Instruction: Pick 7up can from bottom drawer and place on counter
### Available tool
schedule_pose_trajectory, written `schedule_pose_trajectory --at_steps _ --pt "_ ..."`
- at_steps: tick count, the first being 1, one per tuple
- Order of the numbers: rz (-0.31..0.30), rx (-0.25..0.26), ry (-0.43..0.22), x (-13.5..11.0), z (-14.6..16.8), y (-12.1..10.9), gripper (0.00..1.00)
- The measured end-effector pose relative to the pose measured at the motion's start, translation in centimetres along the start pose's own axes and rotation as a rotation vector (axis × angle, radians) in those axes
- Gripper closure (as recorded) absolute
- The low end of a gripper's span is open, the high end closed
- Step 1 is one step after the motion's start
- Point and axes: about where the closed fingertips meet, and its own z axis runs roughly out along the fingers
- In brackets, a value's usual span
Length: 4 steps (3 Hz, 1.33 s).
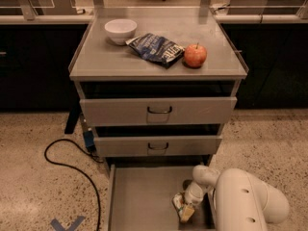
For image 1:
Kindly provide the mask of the yellow taped gripper finger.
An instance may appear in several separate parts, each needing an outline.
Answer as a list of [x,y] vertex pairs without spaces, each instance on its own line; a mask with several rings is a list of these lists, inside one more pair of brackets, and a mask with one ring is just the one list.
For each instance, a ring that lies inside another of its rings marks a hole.
[[194,213],[194,208],[190,205],[184,204],[179,211],[180,221],[186,223]]

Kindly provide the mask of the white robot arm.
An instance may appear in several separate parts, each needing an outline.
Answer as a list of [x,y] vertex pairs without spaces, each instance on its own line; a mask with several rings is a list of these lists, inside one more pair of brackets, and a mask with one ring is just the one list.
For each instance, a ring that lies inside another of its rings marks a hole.
[[213,194],[217,231],[268,231],[268,223],[281,223],[290,212],[284,193],[247,171],[219,172],[199,165],[193,168],[192,179],[172,199],[182,223],[191,219],[206,193]]

